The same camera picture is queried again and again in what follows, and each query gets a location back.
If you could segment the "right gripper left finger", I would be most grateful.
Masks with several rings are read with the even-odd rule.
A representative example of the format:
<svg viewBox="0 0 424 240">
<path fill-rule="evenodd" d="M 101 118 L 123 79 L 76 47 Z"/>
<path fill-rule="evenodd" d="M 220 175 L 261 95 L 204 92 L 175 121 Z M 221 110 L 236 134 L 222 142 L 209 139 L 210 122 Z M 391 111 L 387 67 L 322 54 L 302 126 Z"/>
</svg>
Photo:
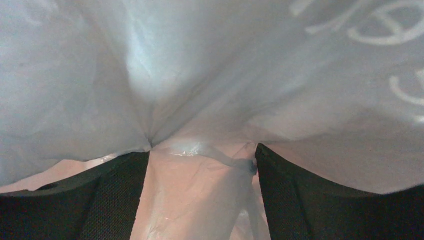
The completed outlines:
<svg viewBox="0 0 424 240">
<path fill-rule="evenodd" d="M 128 240 L 149 163 L 121 155 L 36 190 L 0 195 L 3 240 Z"/>
</svg>

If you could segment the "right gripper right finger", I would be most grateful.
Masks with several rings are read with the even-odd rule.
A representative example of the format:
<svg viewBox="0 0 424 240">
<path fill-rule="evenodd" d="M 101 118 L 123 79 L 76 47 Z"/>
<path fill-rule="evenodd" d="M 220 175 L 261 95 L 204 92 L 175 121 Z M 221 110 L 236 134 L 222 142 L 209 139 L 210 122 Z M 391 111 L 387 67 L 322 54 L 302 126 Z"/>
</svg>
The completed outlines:
<svg viewBox="0 0 424 240">
<path fill-rule="evenodd" d="M 340 185 L 263 144 L 255 151 L 273 240 L 421 240 L 424 187 L 378 194 Z"/>
</svg>

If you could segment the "translucent blue plastic trash bag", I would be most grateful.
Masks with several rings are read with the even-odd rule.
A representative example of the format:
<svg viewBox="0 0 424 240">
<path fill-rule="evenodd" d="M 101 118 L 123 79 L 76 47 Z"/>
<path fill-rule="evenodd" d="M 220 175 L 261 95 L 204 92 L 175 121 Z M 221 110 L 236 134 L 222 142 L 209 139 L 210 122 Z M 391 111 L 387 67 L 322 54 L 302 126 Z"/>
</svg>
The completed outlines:
<svg viewBox="0 0 424 240">
<path fill-rule="evenodd" d="M 423 1 L 1 1 L 0 195 L 148 153 L 128 240 L 272 240 L 259 144 L 424 187 Z"/>
</svg>

